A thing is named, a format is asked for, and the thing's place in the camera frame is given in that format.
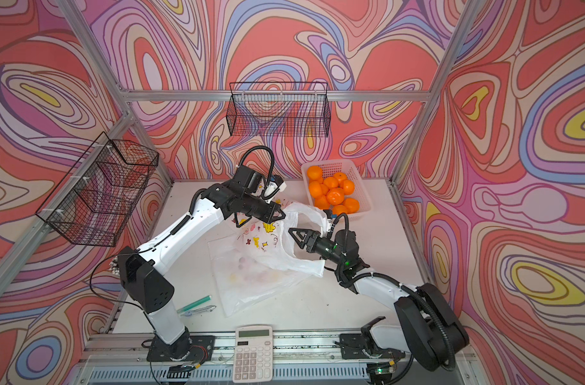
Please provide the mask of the printed white plastic bag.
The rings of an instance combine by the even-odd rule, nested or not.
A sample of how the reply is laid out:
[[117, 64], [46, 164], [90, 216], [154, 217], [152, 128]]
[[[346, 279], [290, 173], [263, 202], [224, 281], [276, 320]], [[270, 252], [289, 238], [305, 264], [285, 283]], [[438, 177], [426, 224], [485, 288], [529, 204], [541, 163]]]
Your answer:
[[292, 270], [322, 277], [325, 263], [297, 258], [294, 254], [297, 243], [289, 234], [289, 230], [296, 228], [299, 218], [304, 217], [318, 228], [321, 236], [324, 236], [329, 230], [326, 213], [314, 206], [286, 198], [277, 199], [276, 202], [283, 205], [285, 219], [273, 224], [252, 219], [248, 227], [233, 242], [235, 250], [271, 269]]

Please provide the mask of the white plastic fruit basket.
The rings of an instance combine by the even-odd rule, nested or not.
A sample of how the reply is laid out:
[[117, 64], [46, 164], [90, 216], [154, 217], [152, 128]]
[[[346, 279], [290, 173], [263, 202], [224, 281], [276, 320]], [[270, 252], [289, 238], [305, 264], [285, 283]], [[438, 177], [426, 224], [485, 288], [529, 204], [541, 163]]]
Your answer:
[[[310, 166], [319, 166], [323, 170], [323, 192], [324, 195], [318, 199], [313, 199], [309, 194], [308, 185], [311, 182], [306, 175], [306, 170]], [[330, 189], [340, 188], [340, 183], [343, 180], [351, 180], [356, 185], [355, 192], [352, 195], [345, 195], [354, 198], [360, 203], [360, 210], [357, 213], [349, 214], [351, 218], [359, 218], [363, 214], [367, 214], [372, 210], [372, 201], [369, 196], [369, 191], [365, 186], [365, 182], [351, 160], [321, 160], [312, 163], [303, 164], [301, 167], [301, 174], [305, 183], [305, 192], [311, 206], [318, 209], [335, 209], [335, 213], [339, 214], [346, 210], [343, 203], [341, 205], [332, 206], [326, 200], [326, 194]]]

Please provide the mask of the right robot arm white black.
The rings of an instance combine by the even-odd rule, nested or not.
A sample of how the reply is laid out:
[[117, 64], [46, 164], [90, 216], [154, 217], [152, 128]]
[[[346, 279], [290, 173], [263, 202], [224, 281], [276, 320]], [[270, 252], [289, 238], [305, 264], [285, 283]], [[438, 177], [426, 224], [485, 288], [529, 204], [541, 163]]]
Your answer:
[[419, 364], [435, 371], [456, 368], [456, 354], [470, 338], [458, 316], [433, 284], [405, 285], [387, 274], [372, 270], [359, 254], [355, 232], [342, 229], [326, 234], [313, 229], [288, 231], [297, 246], [335, 264], [340, 287], [365, 295], [394, 311], [397, 327], [369, 326], [370, 341], [381, 349], [408, 351]]

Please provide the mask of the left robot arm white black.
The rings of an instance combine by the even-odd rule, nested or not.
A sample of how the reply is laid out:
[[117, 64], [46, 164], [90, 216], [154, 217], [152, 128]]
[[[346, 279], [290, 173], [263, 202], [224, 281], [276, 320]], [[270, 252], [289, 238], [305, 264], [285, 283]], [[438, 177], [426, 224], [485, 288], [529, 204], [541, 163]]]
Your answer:
[[275, 202], [286, 189], [281, 176], [263, 176], [247, 167], [233, 178], [198, 190], [189, 209], [158, 236], [139, 246], [124, 248], [117, 256], [119, 277], [129, 297], [138, 303], [155, 331], [155, 341], [166, 355], [179, 361], [191, 351], [191, 337], [173, 305], [174, 286], [166, 274], [176, 260], [209, 230], [228, 218], [244, 225], [240, 215], [268, 224], [285, 219]]

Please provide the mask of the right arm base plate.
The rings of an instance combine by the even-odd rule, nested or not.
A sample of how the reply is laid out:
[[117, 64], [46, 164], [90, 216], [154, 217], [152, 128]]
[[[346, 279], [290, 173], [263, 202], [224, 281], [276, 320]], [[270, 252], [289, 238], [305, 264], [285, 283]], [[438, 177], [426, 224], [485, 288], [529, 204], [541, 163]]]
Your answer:
[[343, 359], [388, 359], [399, 361], [406, 353], [392, 348], [380, 348], [371, 337], [362, 333], [340, 334], [334, 344], [340, 348]]

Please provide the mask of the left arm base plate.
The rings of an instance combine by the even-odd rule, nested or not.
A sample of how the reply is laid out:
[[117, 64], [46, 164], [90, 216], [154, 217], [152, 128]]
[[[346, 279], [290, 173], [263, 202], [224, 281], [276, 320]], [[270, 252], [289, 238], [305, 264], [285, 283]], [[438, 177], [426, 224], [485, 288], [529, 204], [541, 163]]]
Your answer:
[[167, 345], [155, 336], [149, 344], [147, 361], [150, 363], [198, 363], [212, 357], [215, 335], [182, 336], [178, 342]]

